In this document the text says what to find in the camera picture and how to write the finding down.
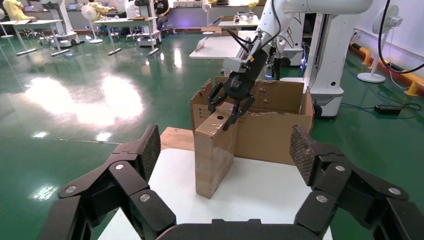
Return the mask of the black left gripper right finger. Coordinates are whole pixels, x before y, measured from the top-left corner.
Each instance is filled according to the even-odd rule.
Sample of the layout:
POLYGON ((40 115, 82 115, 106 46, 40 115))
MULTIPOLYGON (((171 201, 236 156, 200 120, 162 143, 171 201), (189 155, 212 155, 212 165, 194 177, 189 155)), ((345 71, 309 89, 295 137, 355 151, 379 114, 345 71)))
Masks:
POLYGON ((289 153, 311 188, 294 224, 322 239, 338 209, 350 213, 375 240, 421 240, 424 216, 399 186, 354 165, 334 146, 292 128, 289 153))

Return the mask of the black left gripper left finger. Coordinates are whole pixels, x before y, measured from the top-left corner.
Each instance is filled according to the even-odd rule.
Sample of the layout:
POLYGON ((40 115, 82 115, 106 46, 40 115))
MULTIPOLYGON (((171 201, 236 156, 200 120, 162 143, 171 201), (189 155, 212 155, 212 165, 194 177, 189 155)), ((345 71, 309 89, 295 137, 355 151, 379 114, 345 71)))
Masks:
POLYGON ((89 240, 119 208, 141 239, 157 239, 176 224, 176 215, 149 186, 160 153, 157 125, 139 140, 118 145, 105 163, 61 188, 38 238, 89 240))

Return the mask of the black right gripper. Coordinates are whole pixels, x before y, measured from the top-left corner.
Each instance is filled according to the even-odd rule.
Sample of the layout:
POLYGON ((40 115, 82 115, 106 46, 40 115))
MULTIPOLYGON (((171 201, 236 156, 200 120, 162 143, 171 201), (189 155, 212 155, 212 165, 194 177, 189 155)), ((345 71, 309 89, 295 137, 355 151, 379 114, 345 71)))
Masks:
POLYGON ((251 55, 238 62, 237 58, 227 58, 224 60, 224 65, 229 69, 228 64, 237 63, 238 69, 231 70, 228 79, 222 83, 218 82, 207 97, 208 110, 211 114, 216 111, 216 107, 220 105, 227 96, 234 99, 234 105, 230 117, 223 126, 223 131, 226 132, 230 125, 235 124, 242 117, 255 101, 255 97, 249 94, 253 88, 256 79, 260 75, 268 54, 263 49, 251 51, 251 55), (241 101, 246 98, 246 102, 240 107, 241 101))

